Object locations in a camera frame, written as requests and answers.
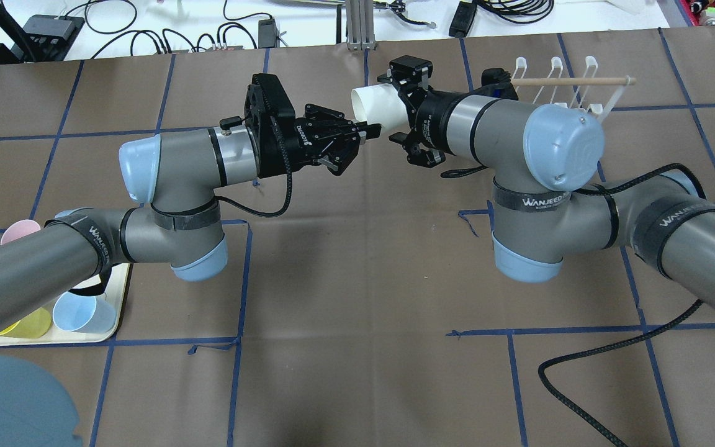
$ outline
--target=tray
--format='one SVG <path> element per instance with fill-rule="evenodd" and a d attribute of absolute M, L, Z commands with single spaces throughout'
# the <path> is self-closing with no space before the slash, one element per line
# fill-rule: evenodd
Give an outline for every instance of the tray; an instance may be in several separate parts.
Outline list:
<path fill-rule="evenodd" d="M 57 343 L 96 343 L 111 337 L 120 325 L 120 318 L 123 312 L 123 302 L 125 302 L 125 286 L 128 284 L 128 274 L 131 272 L 131 264 L 119 264 L 112 267 L 112 276 L 104 291 L 104 299 L 114 306 L 116 311 L 115 324 L 107 333 L 85 334 L 71 333 L 57 328 L 52 322 L 52 327 L 40 338 L 15 338 L 0 336 L 0 346 L 20 346 L 20 345 L 57 345 Z M 77 287 L 87 287 L 97 284 L 97 278 L 85 280 Z M 56 298 L 43 306 L 51 312 L 54 309 Z"/>

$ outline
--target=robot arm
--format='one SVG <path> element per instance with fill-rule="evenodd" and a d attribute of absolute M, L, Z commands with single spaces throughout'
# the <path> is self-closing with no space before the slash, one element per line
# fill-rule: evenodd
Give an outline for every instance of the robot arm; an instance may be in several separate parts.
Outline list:
<path fill-rule="evenodd" d="M 429 85 L 432 63 L 403 56 L 379 85 L 352 93 L 357 119 L 383 133 L 413 165 L 445 155 L 493 168 L 498 269 L 523 282 L 559 273 L 564 255 L 631 246 L 663 276 L 715 308 L 715 205 L 681 165 L 626 182 L 590 181 L 604 135 L 590 115 L 556 105 L 518 102 L 508 73 L 486 70 L 471 93 Z"/>
<path fill-rule="evenodd" d="M 228 261 L 216 187 L 290 176 L 306 165 L 341 175 L 380 131 L 313 104 L 296 118 L 273 74 L 253 76 L 245 116 L 127 142 L 123 178 L 144 206 L 62 212 L 42 231 L 1 246 L 0 330 L 117 263 L 170 263 L 183 280 L 211 278 Z"/>

